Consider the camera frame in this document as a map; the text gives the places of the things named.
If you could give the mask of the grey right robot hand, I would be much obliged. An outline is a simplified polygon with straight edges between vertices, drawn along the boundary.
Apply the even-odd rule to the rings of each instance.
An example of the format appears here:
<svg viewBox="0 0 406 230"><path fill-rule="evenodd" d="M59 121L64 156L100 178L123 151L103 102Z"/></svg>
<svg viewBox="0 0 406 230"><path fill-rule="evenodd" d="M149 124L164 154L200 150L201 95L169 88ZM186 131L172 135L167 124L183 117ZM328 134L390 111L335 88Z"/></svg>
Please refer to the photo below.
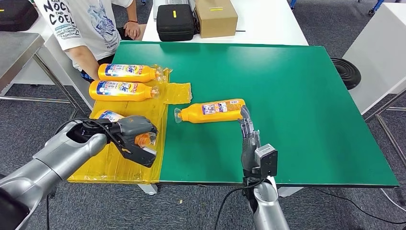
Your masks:
<svg viewBox="0 0 406 230"><path fill-rule="evenodd" d="M242 132L241 164L244 172L251 172L252 168L258 166L255 160L255 150L259 144L259 134L254 128L250 112L245 105L241 107L240 114L242 119L239 119L238 122Z"/></svg>

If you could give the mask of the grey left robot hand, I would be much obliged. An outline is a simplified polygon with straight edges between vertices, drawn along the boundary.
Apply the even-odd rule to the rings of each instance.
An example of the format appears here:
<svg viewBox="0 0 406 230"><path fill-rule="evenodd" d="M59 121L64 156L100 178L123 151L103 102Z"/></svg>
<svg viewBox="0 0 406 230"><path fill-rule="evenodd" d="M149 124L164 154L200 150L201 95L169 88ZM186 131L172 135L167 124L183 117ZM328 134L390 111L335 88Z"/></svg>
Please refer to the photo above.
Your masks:
<svg viewBox="0 0 406 230"><path fill-rule="evenodd" d="M158 128L146 117L131 115L117 121L120 125L121 134L127 140L143 147L155 145Z"/></svg>

